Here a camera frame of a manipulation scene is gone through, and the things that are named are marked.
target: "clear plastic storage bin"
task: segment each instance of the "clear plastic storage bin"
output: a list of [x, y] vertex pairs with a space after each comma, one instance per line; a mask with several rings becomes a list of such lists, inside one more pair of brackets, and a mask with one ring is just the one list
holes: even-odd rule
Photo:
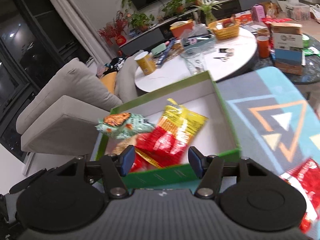
[[288, 3], [286, 6], [287, 15], [289, 18], [297, 21], [310, 20], [310, 7], [303, 3]]

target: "open cardboard box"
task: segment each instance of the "open cardboard box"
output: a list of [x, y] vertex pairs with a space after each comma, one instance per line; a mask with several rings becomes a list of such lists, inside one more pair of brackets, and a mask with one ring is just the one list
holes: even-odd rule
[[[208, 71], [186, 78], [136, 98], [111, 110], [111, 114], [123, 112], [142, 114], [149, 122], [157, 124], [167, 99], [173, 98], [190, 111], [208, 118], [200, 132], [189, 146], [195, 146], [204, 155], [219, 155], [228, 161], [236, 161], [240, 156], [238, 140], [233, 125], [215, 82]], [[120, 140], [103, 136], [96, 159], [105, 152], [111, 153]], [[188, 149], [181, 165], [144, 172], [132, 172], [123, 178], [128, 188], [146, 188], [195, 180], [188, 162]]]

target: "yellow cup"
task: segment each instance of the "yellow cup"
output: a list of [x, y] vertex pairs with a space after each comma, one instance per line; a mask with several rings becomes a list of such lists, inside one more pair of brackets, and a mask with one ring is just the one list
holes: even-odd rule
[[150, 75], [156, 70], [156, 64], [153, 62], [152, 57], [147, 51], [137, 55], [134, 60], [138, 63], [145, 75]]

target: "silver bolt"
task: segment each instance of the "silver bolt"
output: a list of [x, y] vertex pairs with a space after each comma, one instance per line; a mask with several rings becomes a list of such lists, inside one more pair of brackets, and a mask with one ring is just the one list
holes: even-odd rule
[[114, 196], [122, 196], [126, 193], [126, 190], [122, 187], [114, 187], [110, 190], [110, 193]]
[[208, 197], [213, 194], [213, 190], [210, 188], [207, 188], [207, 187], [202, 187], [202, 188], [198, 189], [197, 193], [200, 196]]

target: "curtain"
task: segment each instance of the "curtain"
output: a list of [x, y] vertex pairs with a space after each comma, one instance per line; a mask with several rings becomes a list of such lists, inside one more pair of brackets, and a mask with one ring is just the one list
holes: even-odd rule
[[97, 63], [110, 63], [116, 57], [99, 36], [89, 19], [73, 0], [50, 0], [65, 24]]

